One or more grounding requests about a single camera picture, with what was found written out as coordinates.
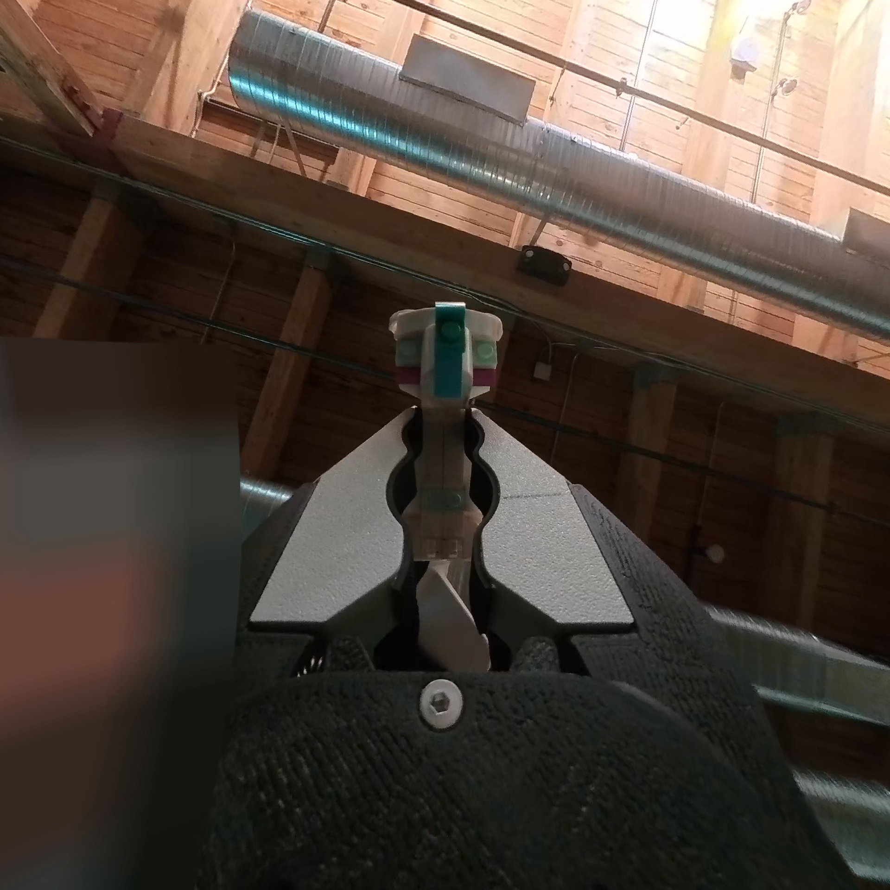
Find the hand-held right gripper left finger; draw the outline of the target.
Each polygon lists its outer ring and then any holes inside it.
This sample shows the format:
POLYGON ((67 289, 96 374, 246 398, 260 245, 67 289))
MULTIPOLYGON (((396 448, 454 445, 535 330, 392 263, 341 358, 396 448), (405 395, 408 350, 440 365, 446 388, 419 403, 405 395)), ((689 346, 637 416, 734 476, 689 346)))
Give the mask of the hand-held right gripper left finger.
POLYGON ((406 409, 323 473, 251 614, 259 629, 389 633, 407 567, 391 480, 408 458, 406 409))

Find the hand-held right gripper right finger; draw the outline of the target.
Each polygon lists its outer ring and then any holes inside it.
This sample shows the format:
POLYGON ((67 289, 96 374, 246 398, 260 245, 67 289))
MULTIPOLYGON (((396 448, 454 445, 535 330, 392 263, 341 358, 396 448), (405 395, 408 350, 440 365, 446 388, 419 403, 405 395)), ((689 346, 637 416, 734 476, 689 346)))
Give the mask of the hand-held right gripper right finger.
POLYGON ((479 559, 494 633, 626 631, 634 619, 568 480, 481 411, 492 480, 479 559))

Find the white and teal lego model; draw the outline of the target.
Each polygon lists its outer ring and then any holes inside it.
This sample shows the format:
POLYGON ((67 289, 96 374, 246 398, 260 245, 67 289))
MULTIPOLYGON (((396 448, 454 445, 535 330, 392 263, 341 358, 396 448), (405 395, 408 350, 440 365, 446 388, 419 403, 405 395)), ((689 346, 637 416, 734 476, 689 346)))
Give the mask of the white and teal lego model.
POLYGON ((399 387, 418 400, 420 442, 412 472, 416 492, 402 512, 417 577, 417 642, 452 672, 490 669, 488 639, 470 607, 473 541, 483 513, 471 496, 466 443, 471 401, 496 378, 503 334, 493 314, 462 303, 398 311, 389 322, 399 387))

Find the large wooden beam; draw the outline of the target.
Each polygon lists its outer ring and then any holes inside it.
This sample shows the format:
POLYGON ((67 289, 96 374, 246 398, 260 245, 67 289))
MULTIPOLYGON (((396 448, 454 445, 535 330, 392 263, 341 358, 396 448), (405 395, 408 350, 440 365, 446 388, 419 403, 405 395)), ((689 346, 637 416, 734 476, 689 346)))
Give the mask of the large wooden beam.
POLYGON ((319 184, 206 142, 112 113, 99 139, 57 133, 51 125, 2 111, 2 141, 35 156, 96 173, 181 206, 267 229, 306 236, 366 261, 438 286, 499 298, 553 325, 610 341, 650 361, 697 372, 790 387, 800 378, 829 385, 888 388, 888 379, 697 315, 622 286, 572 273, 551 286, 517 271, 518 252, 473 234, 319 184))

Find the thin metal ceiling pipe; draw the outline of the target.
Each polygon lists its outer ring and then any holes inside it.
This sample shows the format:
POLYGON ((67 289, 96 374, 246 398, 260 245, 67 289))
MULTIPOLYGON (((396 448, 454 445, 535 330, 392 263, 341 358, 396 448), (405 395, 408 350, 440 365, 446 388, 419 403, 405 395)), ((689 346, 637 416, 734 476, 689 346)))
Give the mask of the thin metal ceiling pipe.
POLYGON ((644 117, 686 134, 745 142, 751 152, 773 154, 767 140, 792 153, 879 183, 878 172, 856 170, 852 160, 829 159, 817 140, 827 123, 829 48, 809 39, 820 13, 792 14, 785 47, 778 49, 782 2, 741 2, 738 24, 725 27, 729 2, 318 2, 318 30, 392 61, 384 28, 451 40, 457 48, 513 64, 536 78, 533 110, 557 112, 559 127, 580 129, 574 118, 583 100, 561 99, 578 89, 601 110, 618 145, 642 149, 644 117), (756 35, 761 58, 743 82, 731 77, 729 52, 739 34, 756 35), (795 92, 776 96, 782 77, 798 79, 795 92))

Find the short silver duct section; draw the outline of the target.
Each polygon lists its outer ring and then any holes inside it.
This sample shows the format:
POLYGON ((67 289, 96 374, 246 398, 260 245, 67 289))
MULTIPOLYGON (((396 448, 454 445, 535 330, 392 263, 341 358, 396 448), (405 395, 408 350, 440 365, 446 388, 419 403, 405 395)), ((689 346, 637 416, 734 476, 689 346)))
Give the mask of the short silver duct section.
POLYGON ((242 543, 295 494, 295 490, 287 485, 247 475, 240 477, 239 492, 242 543))

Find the silver rectangular duct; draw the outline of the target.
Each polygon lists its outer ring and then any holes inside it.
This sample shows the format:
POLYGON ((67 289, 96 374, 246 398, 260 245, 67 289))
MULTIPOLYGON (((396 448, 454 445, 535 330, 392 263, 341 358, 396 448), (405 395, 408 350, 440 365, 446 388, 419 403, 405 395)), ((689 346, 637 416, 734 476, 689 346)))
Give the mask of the silver rectangular duct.
POLYGON ((814 634, 706 605, 759 697, 776 706, 889 727, 889 667, 814 634))

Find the black bracket on beam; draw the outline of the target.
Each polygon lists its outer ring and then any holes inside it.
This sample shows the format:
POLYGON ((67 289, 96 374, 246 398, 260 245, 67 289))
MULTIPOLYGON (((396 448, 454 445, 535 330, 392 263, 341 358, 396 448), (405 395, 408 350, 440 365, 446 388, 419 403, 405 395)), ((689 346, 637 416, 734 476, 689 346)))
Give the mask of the black bracket on beam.
POLYGON ((540 245, 525 245, 519 250, 517 271, 553 286, 565 286, 571 276, 572 261, 540 245))

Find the large silver air duct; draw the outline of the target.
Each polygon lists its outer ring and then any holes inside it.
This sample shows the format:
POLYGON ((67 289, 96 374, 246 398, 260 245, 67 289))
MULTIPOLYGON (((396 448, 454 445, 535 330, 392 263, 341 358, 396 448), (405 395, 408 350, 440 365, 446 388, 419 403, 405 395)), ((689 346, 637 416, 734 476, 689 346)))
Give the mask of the large silver air duct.
POLYGON ((229 48, 239 106, 630 252, 888 341, 886 264, 842 239, 536 118, 509 122, 264 11, 229 48))

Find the grey rectangular duct vent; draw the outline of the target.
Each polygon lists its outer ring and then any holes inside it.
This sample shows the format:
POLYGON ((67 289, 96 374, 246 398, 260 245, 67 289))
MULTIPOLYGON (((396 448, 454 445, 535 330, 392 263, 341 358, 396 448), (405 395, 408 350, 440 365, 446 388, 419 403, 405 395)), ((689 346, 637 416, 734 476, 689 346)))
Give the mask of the grey rectangular duct vent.
POLYGON ((533 78, 420 34, 412 36, 399 77, 519 126, 528 119, 536 87, 533 78))
POLYGON ((851 207, 845 219, 841 243, 845 250, 889 266, 889 222, 851 207))

